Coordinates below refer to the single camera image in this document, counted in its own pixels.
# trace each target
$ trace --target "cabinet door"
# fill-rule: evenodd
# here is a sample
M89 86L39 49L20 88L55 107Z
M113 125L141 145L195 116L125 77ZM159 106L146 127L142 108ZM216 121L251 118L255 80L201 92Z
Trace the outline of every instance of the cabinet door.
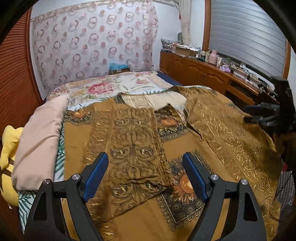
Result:
M168 75L183 85L184 85L183 76L184 76L184 71L186 69L184 63L185 63L185 58L178 56L177 58L171 59L168 66Z
M203 85L205 68L197 61L188 60L186 69L184 70L184 85Z
M168 66L170 62L170 58L172 56L169 53L161 52L160 53L160 64L159 69L160 71L164 72L165 74L168 74Z
M204 78L204 85L225 94L229 79L216 71L208 70Z

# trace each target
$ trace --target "white wall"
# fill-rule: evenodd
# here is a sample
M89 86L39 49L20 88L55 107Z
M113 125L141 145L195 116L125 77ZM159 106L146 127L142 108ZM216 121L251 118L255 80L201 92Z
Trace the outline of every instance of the white wall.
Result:
M160 39L178 40L178 33L181 30L179 11L176 6L168 6L162 3L154 3L158 16L158 33L153 44L153 64L154 69L159 70L160 51L163 46Z
M32 8L31 18L35 18L41 14L47 13L49 11L53 11L58 8L71 6L83 2L88 2L87 0L39 0ZM162 49L161 38L169 39L169 40L177 40L177 35L181 32L181 22L179 20L179 11L175 6L170 6L168 4L162 3L154 3L158 19L159 19L159 29L156 40L153 44L153 63L154 69L159 70L159 62L160 62L160 51ZM33 31L30 28L30 37L32 37ZM46 92L42 86L40 76L37 71L36 61L33 55L33 42L30 41L31 48L31 56L32 56L32 64L33 70L35 73L35 78L37 81L37 85L41 94L41 97L44 99L46 97Z
M205 0L192 0L190 35L195 47L202 47L205 25Z
M294 106L296 105L296 54L291 48L290 70L288 74L288 81L292 90Z

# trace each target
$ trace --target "wooden louvered door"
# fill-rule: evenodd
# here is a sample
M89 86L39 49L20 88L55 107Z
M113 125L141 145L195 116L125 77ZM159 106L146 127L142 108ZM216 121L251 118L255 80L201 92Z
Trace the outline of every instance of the wooden louvered door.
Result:
M30 13L20 18L0 45L0 136L7 125L24 126L41 104L29 52ZM10 209L1 195L0 240L23 240L17 208Z

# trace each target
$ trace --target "white curtain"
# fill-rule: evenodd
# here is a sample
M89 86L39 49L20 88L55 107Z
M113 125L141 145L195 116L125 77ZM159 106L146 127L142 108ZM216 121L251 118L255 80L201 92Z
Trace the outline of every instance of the white curtain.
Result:
M189 45L191 43L191 38L190 38L191 0L179 0L179 11L181 13L183 44Z
M152 1L81 3L34 19L34 58L44 89L108 74L111 62L152 70L158 18Z

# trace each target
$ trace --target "window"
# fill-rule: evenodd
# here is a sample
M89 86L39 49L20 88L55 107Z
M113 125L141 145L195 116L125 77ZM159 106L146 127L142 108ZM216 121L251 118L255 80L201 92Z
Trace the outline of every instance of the window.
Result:
M253 0L212 0L209 49L281 76L285 36Z

